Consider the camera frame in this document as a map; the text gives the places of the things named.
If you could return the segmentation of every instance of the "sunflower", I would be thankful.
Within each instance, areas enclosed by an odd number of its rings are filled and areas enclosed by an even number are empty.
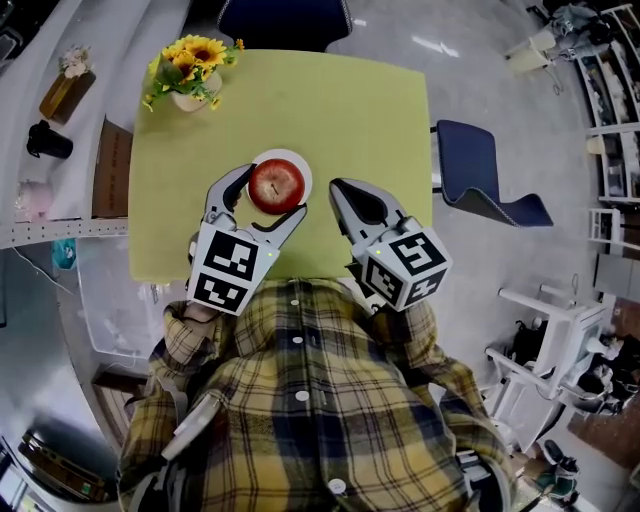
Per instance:
[[[206,82],[209,77],[212,75],[213,73],[213,68],[204,68],[204,67],[200,67],[200,69],[202,69],[202,81]]]
[[[189,52],[204,68],[212,68],[224,63],[227,49],[222,41],[202,36],[187,36],[184,49]]]
[[[196,61],[193,58],[193,55],[187,52],[179,53],[173,58],[173,65],[180,70],[183,76],[183,80],[180,83],[185,83],[195,78],[195,64]]]
[[[164,48],[162,50],[162,55],[164,56],[164,58],[170,62],[173,62],[173,60],[178,55],[184,52],[184,42],[185,42],[184,39],[178,39],[171,46],[167,46],[166,48]]]

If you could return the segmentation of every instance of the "blue chair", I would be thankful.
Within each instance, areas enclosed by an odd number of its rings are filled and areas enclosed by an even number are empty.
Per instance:
[[[441,192],[449,206],[516,227],[553,226],[537,194],[512,203],[500,201],[491,133],[456,121],[438,121],[431,133],[438,136]]]
[[[324,52],[352,26],[346,0],[227,0],[218,28],[251,49]]]

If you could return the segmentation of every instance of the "shirt sleeve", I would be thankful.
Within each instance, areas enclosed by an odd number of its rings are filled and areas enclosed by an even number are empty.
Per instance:
[[[436,344],[437,330],[431,308],[422,302],[403,312],[386,306],[372,317],[373,335],[388,358],[402,372],[407,386],[426,404],[432,404],[430,383],[446,390],[440,401],[443,419],[456,438],[456,450],[475,450],[497,462],[515,492],[509,454],[491,423],[473,372],[448,357]]]
[[[595,45],[591,43],[588,38],[585,39],[586,41],[577,44],[573,48],[576,52],[576,59],[581,59],[582,57],[595,57],[596,55],[600,55],[602,52],[605,52],[609,49],[608,44]]]
[[[123,510],[129,509],[142,479],[166,462],[162,450],[177,427],[176,403],[167,389],[192,398],[190,390],[212,373],[234,322],[234,317],[213,310],[203,319],[202,312],[186,302],[174,302],[165,309],[165,337],[149,358],[145,397],[135,403],[120,455],[118,496]]]

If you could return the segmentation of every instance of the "chair backrest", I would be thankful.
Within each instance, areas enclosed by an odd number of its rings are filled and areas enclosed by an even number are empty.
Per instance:
[[[469,188],[482,190],[500,202],[496,141],[493,135],[457,121],[438,121],[438,147],[442,188],[451,201],[457,201]]]
[[[247,48],[324,52],[351,33],[346,0],[227,0],[218,28]]]

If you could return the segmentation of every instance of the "storage box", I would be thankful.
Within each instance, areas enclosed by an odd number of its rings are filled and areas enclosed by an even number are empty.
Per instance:
[[[109,219],[129,214],[132,144],[132,133],[104,120],[93,180],[93,217]]]

